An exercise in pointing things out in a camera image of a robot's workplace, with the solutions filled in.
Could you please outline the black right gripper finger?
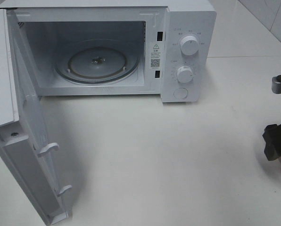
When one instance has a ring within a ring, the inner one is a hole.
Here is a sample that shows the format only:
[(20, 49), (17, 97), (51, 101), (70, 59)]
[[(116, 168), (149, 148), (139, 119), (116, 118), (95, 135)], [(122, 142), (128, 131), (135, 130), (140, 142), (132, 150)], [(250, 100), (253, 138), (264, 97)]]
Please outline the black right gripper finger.
[(274, 161), (281, 157), (281, 124), (267, 125), (264, 129), (265, 140), (264, 153), (268, 161)]

